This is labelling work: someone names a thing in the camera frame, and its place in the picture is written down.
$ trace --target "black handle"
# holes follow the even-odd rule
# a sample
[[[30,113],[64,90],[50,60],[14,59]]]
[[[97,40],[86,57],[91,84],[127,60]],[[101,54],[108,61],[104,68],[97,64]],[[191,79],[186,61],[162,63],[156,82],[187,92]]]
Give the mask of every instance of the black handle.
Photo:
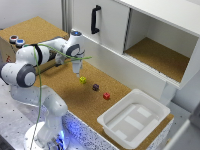
[[[92,10],[92,21],[91,21],[91,31],[92,34],[98,33],[100,30],[96,28],[96,12],[101,10],[101,7],[96,5],[96,8]]]

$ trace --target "red block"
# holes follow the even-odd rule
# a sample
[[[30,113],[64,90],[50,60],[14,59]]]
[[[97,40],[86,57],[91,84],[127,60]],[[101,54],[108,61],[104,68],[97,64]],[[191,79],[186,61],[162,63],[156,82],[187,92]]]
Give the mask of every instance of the red block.
[[[104,93],[103,94],[103,98],[106,99],[106,100],[109,100],[110,99],[110,94],[109,93]]]

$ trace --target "green cable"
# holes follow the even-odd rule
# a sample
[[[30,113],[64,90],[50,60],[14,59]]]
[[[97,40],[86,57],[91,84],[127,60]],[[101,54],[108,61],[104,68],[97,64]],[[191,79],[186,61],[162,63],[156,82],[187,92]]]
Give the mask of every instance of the green cable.
[[[53,48],[53,47],[51,47],[51,46],[44,45],[44,44],[38,44],[38,45],[39,45],[39,46],[46,46],[46,47],[48,47],[48,48],[50,48],[50,49],[56,51],[57,53],[59,53],[59,54],[65,56],[65,57],[73,58],[73,59],[76,59],[76,60],[82,60],[82,59],[90,59],[90,58],[92,58],[92,57],[84,57],[84,58],[71,57],[71,56],[68,56],[68,55],[65,55],[65,54],[61,53],[60,51],[58,51],[57,49],[55,49],[55,48]]]
[[[34,46],[34,57],[35,57],[35,61],[36,61],[36,64],[37,64],[37,70],[38,70],[38,74],[39,74],[39,78],[40,78],[40,97],[39,97],[39,113],[38,113],[38,118],[37,118],[37,122],[36,122],[35,130],[34,130],[32,142],[31,142],[30,150],[32,149],[33,139],[35,137],[35,132],[36,132],[37,125],[38,125],[38,122],[39,122],[39,118],[40,118],[41,99],[42,99],[42,80],[41,80],[41,75],[40,75],[40,68],[38,67],[38,59],[37,59],[36,52],[35,52],[35,46]]]

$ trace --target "cube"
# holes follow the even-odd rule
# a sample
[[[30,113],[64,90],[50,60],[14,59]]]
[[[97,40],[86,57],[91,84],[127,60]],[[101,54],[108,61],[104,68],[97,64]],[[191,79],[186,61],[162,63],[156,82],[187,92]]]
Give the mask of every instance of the cube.
[[[92,87],[92,89],[94,91],[98,91],[99,90],[99,85],[98,84],[94,84],[93,87]]]
[[[110,99],[110,94],[109,94],[109,93],[104,93],[104,94],[103,94],[103,98],[104,98],[105,100],[109,100],[109,99]]]
[[[86,83],[86,78],[85,78],[85,77],[80,77],[80,82],[81,82],[82,84],[85,84],[85,83]]]

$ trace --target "cork surface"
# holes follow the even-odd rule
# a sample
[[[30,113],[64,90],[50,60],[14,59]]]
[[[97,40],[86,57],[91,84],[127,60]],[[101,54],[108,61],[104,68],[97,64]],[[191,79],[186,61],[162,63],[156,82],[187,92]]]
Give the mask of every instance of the cork surface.
[[[122,150],[123,148],[120,145],[104,133],[102,126],[97,122],[97,118],[131,92],[131,89],[85,61],[83,61],[83,69],[80,71],[81,76],[86,77],[85,84],[81,84],[79,78],[72,72],[71,63],[53,67],[41,74],[42,84],[54,89],[65,100],[72,113]],[[93,84],[98,84],[100,90],[93,91]],[[38,77],[35,86],[39,86]],[[110,100],[103,99],[105,92],[110,93]],[[173,115],[169,115],[137,149],[144,150],[147,148],[172,119]]]
[[[26,44],[34,44],[68,34],[44,19],[35,17],[0,30],[0,36],[8,42],[11,35],[17,35],[20,39],[24,39]]]
[[[181,82],[189,58],[149,38],[145,38],[125,53]]]

